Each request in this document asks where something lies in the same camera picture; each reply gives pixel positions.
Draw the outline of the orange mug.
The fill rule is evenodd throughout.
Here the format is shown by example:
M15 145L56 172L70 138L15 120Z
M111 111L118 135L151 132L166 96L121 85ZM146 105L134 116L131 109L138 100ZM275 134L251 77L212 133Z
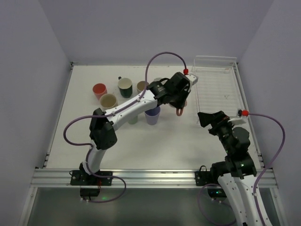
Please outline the orange mug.
M183 111L184 111L184 108L187 106L187 104L188 104L188 102L187 102L187 100L186 100L183 108L176 108L176 107L174 107L174 106L171 105L171 104L168 104L168 105L169 105L171 108L175 108L175 113L176 113L177 116L182 116Z

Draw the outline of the beige plastic cup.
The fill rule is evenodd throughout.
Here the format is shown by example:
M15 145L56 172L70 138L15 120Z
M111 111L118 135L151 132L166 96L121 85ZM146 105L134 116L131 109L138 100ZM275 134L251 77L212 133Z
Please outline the beige plastic cup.
M149 85L149 83L146 81L138 82L136 85L137 93L138 94L141 93L144 90L144 88L147 87L148 85Z

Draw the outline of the lavender plastic cup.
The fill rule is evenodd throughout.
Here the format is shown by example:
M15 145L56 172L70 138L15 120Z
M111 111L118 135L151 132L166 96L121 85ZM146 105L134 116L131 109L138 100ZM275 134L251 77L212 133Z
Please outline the lavender plastic cup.
M159 119L159 115L160 115L160 106L153 108L153 109L149 109L147 111L144 112L145 118L146 118L146 122L148 125L156 125Z

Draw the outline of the dark green mug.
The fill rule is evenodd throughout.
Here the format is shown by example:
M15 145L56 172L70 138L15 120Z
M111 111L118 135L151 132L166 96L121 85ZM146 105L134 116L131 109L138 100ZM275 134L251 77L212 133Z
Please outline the dark green mug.
M133 93L133 83L129 78L118 77L118 88L122 97L131 97Z

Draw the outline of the light green plastic cup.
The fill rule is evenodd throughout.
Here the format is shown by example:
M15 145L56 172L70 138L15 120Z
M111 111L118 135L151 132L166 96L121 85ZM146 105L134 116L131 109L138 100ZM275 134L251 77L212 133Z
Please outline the light green plastic cup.
M130 125L136 124L137 122L138 122L138 116L135 116L134 118L132 118L128 121L128 123Z

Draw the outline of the cream floral mug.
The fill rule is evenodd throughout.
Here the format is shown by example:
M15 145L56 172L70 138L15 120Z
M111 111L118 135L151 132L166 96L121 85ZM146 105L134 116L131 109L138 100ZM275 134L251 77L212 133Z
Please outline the cream floral mug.
M118 100L113 94L104 94L100 97L99 103L103 111L118 106Z

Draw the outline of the salmon pink plastic cup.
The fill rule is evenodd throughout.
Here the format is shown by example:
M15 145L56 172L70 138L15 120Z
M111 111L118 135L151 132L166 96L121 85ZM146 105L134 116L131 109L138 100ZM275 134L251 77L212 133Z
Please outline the salmon pink plastic cup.
M103 83L97 83L93 86L93 93L99 100L103 95L107 94L107 88Z

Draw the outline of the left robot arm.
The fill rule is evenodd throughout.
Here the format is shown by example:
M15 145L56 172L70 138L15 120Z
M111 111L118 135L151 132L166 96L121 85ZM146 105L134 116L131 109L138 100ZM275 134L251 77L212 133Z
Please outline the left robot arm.
M89 175L99 171L106 150L117 142L115 132L135 116L165 104L176 108L176 115L181 116L191 88L197 81L195 75L177 72L170 79L151 82L145 91L117 107L105 112L95 110L90 123L92 147L82 163L83 170Z

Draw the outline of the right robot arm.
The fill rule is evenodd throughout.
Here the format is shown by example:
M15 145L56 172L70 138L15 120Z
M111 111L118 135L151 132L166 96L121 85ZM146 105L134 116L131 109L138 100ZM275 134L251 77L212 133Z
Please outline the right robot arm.
M231 119L223 111L198 113L201 127L210 125L209 134L217 136L225 152L225 160L212 164L209 185L217 183L225 192L240 226L270 226L271 220L258 191L257 170L248 148L250 133L240 127L239 119Z

